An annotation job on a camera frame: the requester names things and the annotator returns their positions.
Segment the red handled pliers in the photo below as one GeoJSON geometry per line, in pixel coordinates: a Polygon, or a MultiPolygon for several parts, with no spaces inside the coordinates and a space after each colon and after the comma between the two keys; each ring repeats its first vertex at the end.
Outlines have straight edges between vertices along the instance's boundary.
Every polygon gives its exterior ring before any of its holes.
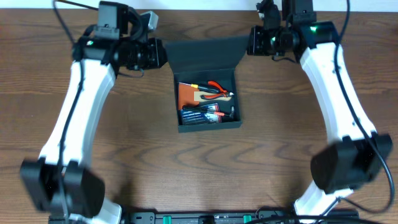
{"type": "Polygon", "coordinates": [[[208,81],[206,85],[199,85],[198,89],[209,93],[210,95],[201,95],[200,98],[203,100],[216,100],[218,98],[231,98],[234,93],[225,90],[219,83],[215,81],[208,81]]]}

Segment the dark green lidded box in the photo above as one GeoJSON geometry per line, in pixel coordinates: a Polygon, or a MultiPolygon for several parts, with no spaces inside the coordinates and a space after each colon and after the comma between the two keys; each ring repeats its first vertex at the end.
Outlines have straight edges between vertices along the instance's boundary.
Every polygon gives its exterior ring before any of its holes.
{"type": "Polygon", "coordinates": [[[175,101],[180,133],[208,131],[213,129],[238,128],[241,126],[238,93],[234,77],[235,68],[246,53],[249,37],[236,36],[213,40],[178,41],[165,45],[167,59],[174,73],[175,101]],[[235,108],[234,117],[222,116],[220,123],[183,125],[178,109],[178,84],[219,83],[224,89],[234,93],[229,101],[208,101],[199,107],[212,111],[230,113],[235,108]]]}

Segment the orange scraper wooden handle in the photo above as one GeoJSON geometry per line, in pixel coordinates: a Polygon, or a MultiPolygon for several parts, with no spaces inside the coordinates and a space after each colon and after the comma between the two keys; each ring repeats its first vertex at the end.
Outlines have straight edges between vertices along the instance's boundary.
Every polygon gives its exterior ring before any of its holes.
{"type": "MultiPolygon", "coordinates": [[[[215,101],[203,100],[201,95],[210,95],[204,91],[197,90],[187,85],[178,84],[178,109],[181,110],[183,106],[198,106],[200,103],[215,101]]],[[[218,98],[216,100],[229,101],[231,98],[218,98]]]]}

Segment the black yellow screwdriver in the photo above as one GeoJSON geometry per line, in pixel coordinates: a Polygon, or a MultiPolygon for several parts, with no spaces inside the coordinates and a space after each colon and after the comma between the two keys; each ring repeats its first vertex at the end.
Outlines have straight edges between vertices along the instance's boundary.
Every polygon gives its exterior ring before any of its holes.
{"type": "Polygon", "coordinates": [[[210,86],[210,85],[200,85],[200,84],[193,84],[193,83],[190,84],[190,83],[182,83],[182,82],[180,82],[180,84],[187,85],[187,86],[190,86],[192,88],[195,88],[197,90],[204,91],[207,93],[214,93],[214,94],[221,93],[218,88],[216,88],[214,86],[210,86]]]}

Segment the small claw hammer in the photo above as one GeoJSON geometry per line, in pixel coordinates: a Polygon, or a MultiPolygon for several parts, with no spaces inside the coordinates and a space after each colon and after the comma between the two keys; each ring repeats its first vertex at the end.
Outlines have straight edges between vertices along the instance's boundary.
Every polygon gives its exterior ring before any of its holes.
{"type": "Polygon", "coordinates": [[[224,113],[224,112],[220,112],[220,111],[212,111],[212,110],[208,110],[208,109],[204,109],[204,108],[199,108],[199,107],[189,107],[189,106],[183,106],[182,108],[185,111],[191,111],[191,112],[196,112],[196,113],[204,113],[204,114],[214,114],[217,116],[225,116],[225,117],[229,117],[229,118],[233,118],[234,117],[234,112],[235,112],[235,108],[232,106],[231,107],[231,112],[230,113],[224,113]]]}

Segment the blue precision screwdriver set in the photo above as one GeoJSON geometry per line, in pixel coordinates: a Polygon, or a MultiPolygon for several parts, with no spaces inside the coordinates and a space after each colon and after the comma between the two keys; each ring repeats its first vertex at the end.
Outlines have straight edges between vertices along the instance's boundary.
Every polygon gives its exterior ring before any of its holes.
{"type": "Polygon", "coordinates": [[[180,117],[183,125],[212,124],[221,122],[221,116],[219,115],[187,110],[180,110],[180,117]]]}

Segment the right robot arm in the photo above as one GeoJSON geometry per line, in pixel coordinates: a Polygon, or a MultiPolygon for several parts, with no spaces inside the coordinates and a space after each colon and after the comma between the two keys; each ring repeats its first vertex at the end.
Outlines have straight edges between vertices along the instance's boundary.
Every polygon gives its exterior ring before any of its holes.
{"type": "Polygon", "coordinates": [[[293,52],[312,84],[325,122],[328,145],[313,156],[312,182],[294,202],[297,215],[325,216],[339,202],[373,181],[386,166],[392,139],[378,134],[364,112],[330,21],[251,29],[247,53],[293,52]]]}

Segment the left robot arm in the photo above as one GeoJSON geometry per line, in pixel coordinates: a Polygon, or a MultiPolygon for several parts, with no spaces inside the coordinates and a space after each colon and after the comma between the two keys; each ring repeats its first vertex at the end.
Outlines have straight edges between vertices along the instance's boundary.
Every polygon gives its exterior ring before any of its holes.
{"type": "Polygon", "coordinates": [[[56,125],[39,158],[23,160],[20,177],[36,209],[58,223],[120,223],[122,207],[106,198],[103,180],[90,171],[96,128],[119,68],[161,68],[167,56],[160,39],[87,35],[72,53],[70,83],[56,125]]]}

